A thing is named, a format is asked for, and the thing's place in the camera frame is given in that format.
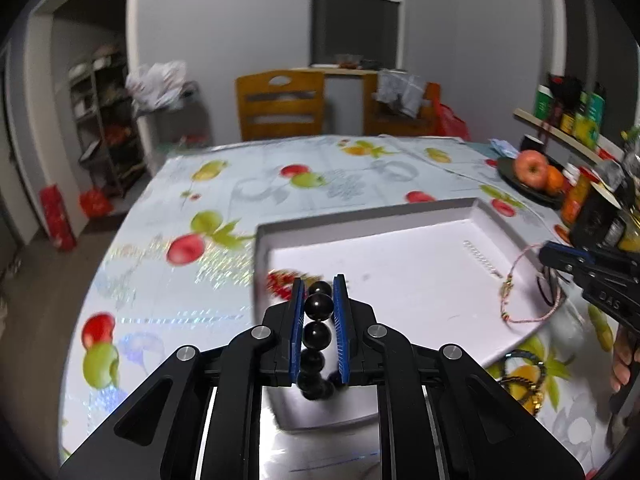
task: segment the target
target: wooden chair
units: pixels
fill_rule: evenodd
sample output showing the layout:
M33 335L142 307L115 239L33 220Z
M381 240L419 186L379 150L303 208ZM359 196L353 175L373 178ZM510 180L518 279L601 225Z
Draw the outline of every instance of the wooden chair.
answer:
M322 132L322 72L273 70L242 76L236 79L236 98L242 140L314 136Z
M362 77L362 103L364 106L364 135L387 134L398 137L420 137L437 135L438 118L432 105L423 105L415 119L394 114L383 103L376 101L378 75ZM424 99L440 102L440 85L427 83Z

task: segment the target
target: fruit print tablecloth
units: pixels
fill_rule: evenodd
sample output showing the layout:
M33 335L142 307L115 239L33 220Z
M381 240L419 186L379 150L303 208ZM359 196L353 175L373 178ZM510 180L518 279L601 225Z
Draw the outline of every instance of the fruit print tablecloth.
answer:
M508 188L491 160L457 139L322 136L171 158L131 209L85 299L61 392L62 460L175 349L222 346L253 324L257 225L469 196L491 203L527 242L555 237L556 213ZM286 297L292 272L305 269L274 272L274 296ZM524 406L540 408L540 423L589 471L608 457L615 324L589 309L579 290L570 300L576 310L561 309L522 346L546 367ZM523 359L489 372L533 382L540 373ZM510 387L516 398L524 394L519 383ZM373 423L330 438L292 435L277 430L266 406L261 424L263 478L364 478L379 461ZM544 457L523 450L527 460Z

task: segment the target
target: red bag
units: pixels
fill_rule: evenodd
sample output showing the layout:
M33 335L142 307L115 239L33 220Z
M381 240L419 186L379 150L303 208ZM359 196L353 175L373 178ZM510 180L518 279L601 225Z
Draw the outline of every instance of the red bag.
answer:
M49 229L49 237L59 251L70 251L76 246L76 238L66 217L65 204L58 186L53 185L40 190L40 201Z
M88 218L107 216L113 211L113 205L107 200L102 190L97 187L80 195L80 207Z
M462 140L470 140L469 130L466 129L466 123L449 108L440 101L435 101L433 107L438 118L436 134L441 137L460 137Z

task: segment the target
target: fruit plate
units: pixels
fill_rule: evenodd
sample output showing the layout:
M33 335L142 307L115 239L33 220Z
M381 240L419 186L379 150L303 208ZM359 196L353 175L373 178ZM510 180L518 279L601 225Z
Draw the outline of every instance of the fruit plate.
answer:
M498 290L525 246L498 212L474 198L264 224L255 241L254 322L283 301L270 292L275 272L330 283L344 274L349 296L369 303L379 322L412 343L433 349L457 343L489 365L540 327L506 325L500 318ZM527 253L514 273L509 312L517 319L548 311L536 286L537 266ZM324 377L337 369L335 332L328 325L332 342L322 351ZM284 430L348 424L378 413L374 386L347 388L320 401L306 400L295 385L268 391Z
M532 199L534 202L545 205L552 209L560 209L562 206L562 200L564 196L562 194L558 196L549 196L546 193L535 190L532 187L526 186L518 180L515 173L513 173L513 159L508 156L502 156L497 160L498 174L502 179L511 187L522 193L527 198Z

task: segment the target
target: black beaded bracelet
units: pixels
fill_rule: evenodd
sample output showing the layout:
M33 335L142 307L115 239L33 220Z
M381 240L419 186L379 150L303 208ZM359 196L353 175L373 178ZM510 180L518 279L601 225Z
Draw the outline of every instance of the black beaded bracelet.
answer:
M329 399L337 389L346 386L342 384L338 370L331 372L327 379L320 375L325 363L322 350L331 343L331 331L324 323L334 312L331 285L327 282L313 283L308 289L304 309L312 321L302 331L305 349L300 353L300 373L296 384L305 399Z

